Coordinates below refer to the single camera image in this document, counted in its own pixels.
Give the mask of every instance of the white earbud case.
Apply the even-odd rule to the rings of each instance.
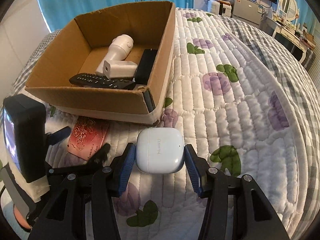
[[[177,129],[145,129],[137,139],[137,167],[144,173],[175,173],[184,164],[183,148],[183,138]]]

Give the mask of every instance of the checkered sheet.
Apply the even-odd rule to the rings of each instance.
[[[308,159],[308,191],[302,219],[293,235],[297,239],[305,231],[320,208],[319,129],[320,96],[300,63],[278,41],[241,21],[221,17],[221,20],[270,70],[282,85],[299,121]],[[44,38],[13,84],[12,95],[24,86],[33,66],[59,30]]]

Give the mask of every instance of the device screen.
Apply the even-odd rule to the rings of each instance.
[[[11,121],[10,116],[7,114],[6,109],[4,109],[3,111],[3,120],[4,120],[4,136],[5,136],[6,147],[11,155],[13,162],[16,164],[19,171],[21,171],[19,160],[18,160],[18,154],[17,154],[16,140],[14,137],[14,124]]]

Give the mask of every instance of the red card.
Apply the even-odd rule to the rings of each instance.
[[[103,145],[108,128],[105,120],[80,116],[72,130],[68,152],[89,160]]]

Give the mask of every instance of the silver rivet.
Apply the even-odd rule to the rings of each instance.
[[[251,177],[250,175],[246,174],[246,175],[243,176],[243,179],[244,179],[245,181],[251,181],[251,180],[252,180],[252,177]]]
[[[218,172],[217,168],[215,168],[215,167],[209,168],[208,171],[209,171],[210,173],[212,173],[212,174],[216,174],[216,173]]]
[[[71,174],[69,174],[68,175],[68,180],[73,180],[73,179],[75,179],[76,178],[76,175],[75,174],[73,174],[73,173],[71,173]]]
[[[104,173],[108,173],[108,172],[111,171],[111,167],[109,167],[109,166],[103,167],[103,168],[102,168],[102,171],[103,171]]]

